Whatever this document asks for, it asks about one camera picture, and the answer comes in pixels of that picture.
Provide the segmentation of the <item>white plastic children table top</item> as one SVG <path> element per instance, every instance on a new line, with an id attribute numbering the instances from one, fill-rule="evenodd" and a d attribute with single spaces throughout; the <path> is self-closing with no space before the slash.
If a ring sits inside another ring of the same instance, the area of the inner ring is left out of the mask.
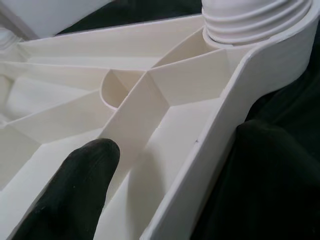
<path id="1" fill-rule="evenodd" d="M 113 140 L 104 130 L 143 76 L 204 23 L 201 14 L 21 42 L 26 61 L 0 61 L 0 240 L 72 151 Z M 119 164 L 101 215 L 128 174 Z"/>

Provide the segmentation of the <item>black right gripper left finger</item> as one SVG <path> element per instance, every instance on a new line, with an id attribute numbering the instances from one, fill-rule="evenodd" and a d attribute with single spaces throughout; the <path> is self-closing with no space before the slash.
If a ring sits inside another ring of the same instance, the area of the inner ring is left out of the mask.
<path id="1" fill-rule="evenodd" d="M 108 138 L 72 151 L 7 240 L 93 240 L 120 156 Z"/>

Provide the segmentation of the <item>black table cloth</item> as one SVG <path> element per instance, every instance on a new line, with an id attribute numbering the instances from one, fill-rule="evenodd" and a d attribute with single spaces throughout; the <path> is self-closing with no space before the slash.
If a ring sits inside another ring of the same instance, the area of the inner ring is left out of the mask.
<path id="1" fill-rule="evenodd" d="M 202 13 L 202 0 L 167 0 L 139 21 Z M 103 132 L 121 148 L 126 178 L 100 216 L 94 240 L 197 240 L 197 225 L 236 140 L 251 120 L 284 129 L 300 145 L 306 130 L 294 94 L 310 85 L 320 0 L 294 26 L 261 41 L 213 41 L 204 22 L 149 70 Z"/>

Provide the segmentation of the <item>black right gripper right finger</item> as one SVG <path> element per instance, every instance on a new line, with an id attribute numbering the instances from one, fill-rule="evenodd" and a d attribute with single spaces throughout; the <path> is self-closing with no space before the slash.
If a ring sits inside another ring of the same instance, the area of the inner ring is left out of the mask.
<path id="1" fill-rule="evenodd" d="M 320 162 L 280 127 L 239 125 L 197 240 L 320 240 Z"/>

